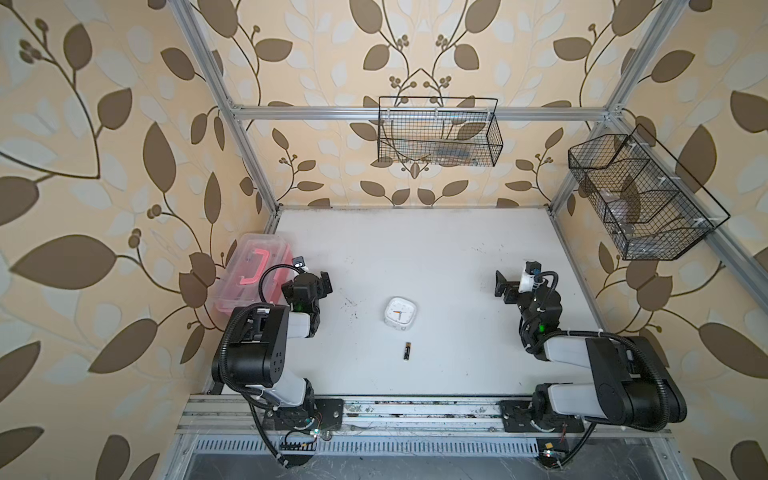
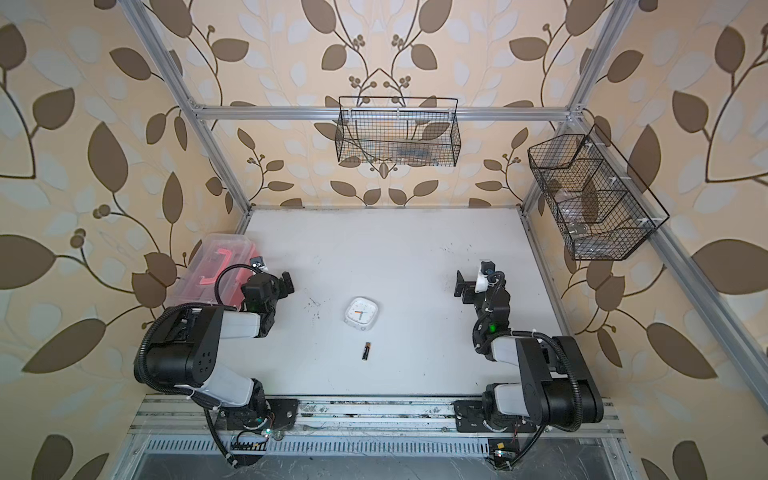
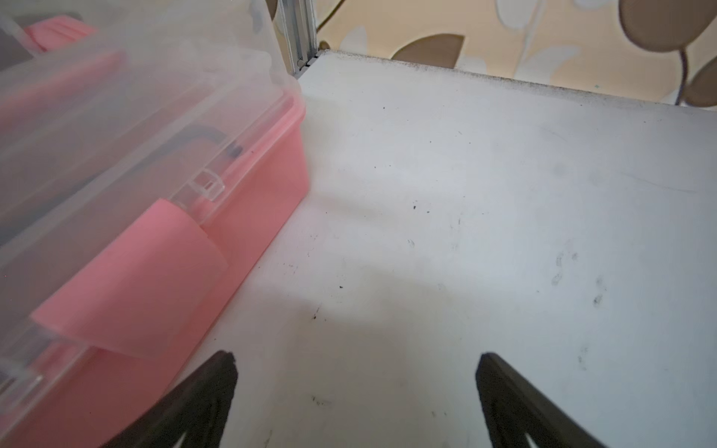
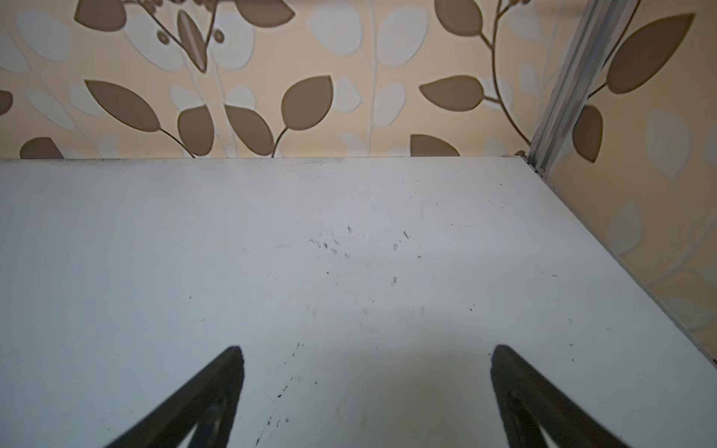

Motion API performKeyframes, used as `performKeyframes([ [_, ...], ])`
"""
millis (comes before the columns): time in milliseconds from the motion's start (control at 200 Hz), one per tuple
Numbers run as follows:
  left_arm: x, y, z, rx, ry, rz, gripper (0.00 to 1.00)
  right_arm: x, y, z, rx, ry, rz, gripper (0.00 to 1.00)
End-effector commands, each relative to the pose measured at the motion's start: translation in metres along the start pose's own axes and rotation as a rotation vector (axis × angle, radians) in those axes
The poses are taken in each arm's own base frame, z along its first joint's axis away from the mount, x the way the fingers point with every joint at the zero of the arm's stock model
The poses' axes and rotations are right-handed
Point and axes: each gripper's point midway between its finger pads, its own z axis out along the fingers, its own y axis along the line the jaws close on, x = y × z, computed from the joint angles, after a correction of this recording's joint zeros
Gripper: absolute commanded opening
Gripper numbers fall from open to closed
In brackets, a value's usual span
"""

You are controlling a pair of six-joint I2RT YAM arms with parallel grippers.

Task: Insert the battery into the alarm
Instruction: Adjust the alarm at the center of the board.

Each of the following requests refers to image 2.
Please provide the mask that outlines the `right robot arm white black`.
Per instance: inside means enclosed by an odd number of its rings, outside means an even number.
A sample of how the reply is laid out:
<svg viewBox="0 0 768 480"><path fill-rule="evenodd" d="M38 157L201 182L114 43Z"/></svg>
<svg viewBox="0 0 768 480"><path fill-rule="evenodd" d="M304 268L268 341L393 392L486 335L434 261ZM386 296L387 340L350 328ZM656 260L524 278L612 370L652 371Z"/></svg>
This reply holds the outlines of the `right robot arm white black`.
<svg viewBox="0 0 768 480"><path fill-rule="evenodd" d="M456 275L454 296L474 307L471 340L486 360L515 367L513 383L486 386L475 424L506 432L524 424L574 432L604 418L604 402L576 340L534 330L514 330L505 274L483 262L477 279Z"/></svg>

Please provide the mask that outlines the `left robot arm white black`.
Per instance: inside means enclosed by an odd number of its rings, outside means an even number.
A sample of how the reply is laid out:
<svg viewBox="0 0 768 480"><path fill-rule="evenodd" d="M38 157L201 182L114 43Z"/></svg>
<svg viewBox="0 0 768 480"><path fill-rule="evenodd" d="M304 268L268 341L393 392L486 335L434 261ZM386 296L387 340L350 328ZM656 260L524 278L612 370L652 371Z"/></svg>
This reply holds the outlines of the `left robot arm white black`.
<svg viewBox="0 0 768 480"><path fill-rule="evenodd" d="M214 301L166 309L148 327L134 361L136 380L166 395L184 395L208 418L230 429L266 434L292 427L296 399L268 400L261 381L218 362L223 339L264 339L274 326L277 303L295 292L288 272L276 276L255 257L221 270Z"/></svg>

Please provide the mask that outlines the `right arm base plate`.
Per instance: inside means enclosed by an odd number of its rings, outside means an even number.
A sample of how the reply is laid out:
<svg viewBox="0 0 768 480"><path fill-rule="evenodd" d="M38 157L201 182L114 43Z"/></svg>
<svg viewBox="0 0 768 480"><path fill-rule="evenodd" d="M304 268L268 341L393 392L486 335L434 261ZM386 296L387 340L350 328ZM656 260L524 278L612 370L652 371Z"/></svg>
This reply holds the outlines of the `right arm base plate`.
<svg viewBox="0 0 768 480"><path fill-rule="evenodd" d="M537 426L518 416L491 421L481 400L456 400L452 403L455 428L459 433L534 433Z"/></svg>

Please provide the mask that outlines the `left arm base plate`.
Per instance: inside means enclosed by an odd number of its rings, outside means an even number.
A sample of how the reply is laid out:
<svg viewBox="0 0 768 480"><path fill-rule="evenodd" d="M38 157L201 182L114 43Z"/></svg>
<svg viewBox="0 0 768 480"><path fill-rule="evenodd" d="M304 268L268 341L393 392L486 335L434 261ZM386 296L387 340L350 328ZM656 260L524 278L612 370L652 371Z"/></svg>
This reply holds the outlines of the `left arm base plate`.
<svg viewBox="0 0 768 480"><path fill-rule="evenodd" d="M267 398L263 408L255 405L223 407L228 430L264 431L266 429L291 429L298 418L297 398Z"/></svg>

